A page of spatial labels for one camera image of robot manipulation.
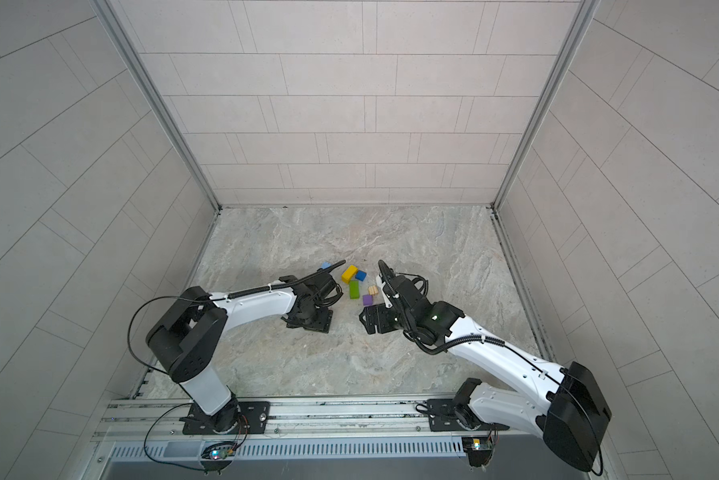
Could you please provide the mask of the green wood block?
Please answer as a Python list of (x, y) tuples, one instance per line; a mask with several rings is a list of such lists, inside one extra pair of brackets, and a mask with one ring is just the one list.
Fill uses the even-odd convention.
[(359, 287), (359, 282), (357, 280), (350, 280), (349, 281), (349, 298), (350, 299), (358, 299), (361, 297), (361, 288)]

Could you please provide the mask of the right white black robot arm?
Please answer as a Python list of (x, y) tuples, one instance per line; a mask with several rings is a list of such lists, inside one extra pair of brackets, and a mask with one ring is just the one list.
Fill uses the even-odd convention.
[(501, 424), (529, 433), (576, 470), (603, 475), (601, 443), (613, 414), (589, 368), (576, 361), (567, 367), (547, 361), (494, 336), (463, 310), (430, 302), (423, 276), (396, 272), (384, 261), (377, 287), (383, 303), (361, 313), (368, 334), (399, 330), (423, 353), (453, 354), (509, 386), (500, 390), (473, 378), (463, 382), (449, 412), (461, 428)]

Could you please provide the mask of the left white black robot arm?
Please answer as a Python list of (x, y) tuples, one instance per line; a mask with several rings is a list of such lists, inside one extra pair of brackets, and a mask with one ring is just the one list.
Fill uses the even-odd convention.
[(290, 329), (326, 333), (330, 310), (342, 296), (331, 275), (343, 260), (303, 278), (282, 276), (261, 287), (227, 294), (199, 286), (185, 290), (145, 336), (148, 348), (170, 379), (192, 399), (181, 418), (188, 435), (227, 434), (249, 429), (251, 416), (212, 365), (221, 336), (232, 328), (271, 316)]

